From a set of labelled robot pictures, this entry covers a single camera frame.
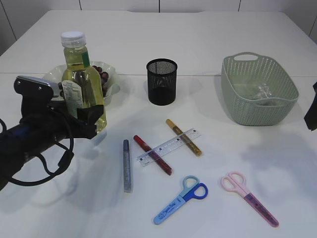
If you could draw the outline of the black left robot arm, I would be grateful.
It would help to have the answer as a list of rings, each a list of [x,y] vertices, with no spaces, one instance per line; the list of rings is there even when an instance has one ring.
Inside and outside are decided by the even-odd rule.
[[[96,105],[77,112],[78,119],[67,111],[65,102],[49,102],[25,114],[17,126],[4,129],[0,134],[1,188],[9,182],[19,186],[37,186],[65,172],[74,156],[74,139],[92,139],[97,135],[95,123],[103,114],[104,107]],[[57,170],[52,172],[42,153],[55,145],[64,149],[64,154]],[[40,159],[48,176],[37,181],[15,179],[13,176],[35,157]]]

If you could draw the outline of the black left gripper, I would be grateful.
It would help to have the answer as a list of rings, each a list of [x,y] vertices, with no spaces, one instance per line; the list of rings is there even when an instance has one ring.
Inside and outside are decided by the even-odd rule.
[[[77,108],[77,118],[69,114],[65,102],[49,102],[43,114],[22,117],[21,139],[36,149],[47,149],[63,139],[92,139],[97,135],[95,123],[104,113],[103,105]]]

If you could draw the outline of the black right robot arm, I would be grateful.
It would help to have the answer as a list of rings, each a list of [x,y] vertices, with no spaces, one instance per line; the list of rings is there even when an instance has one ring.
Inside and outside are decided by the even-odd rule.
[[[304,121],[310,131],[317,129],[317,82],[313,85],[313,89],[315,92],[315,97],[309,110],[304,116]]]

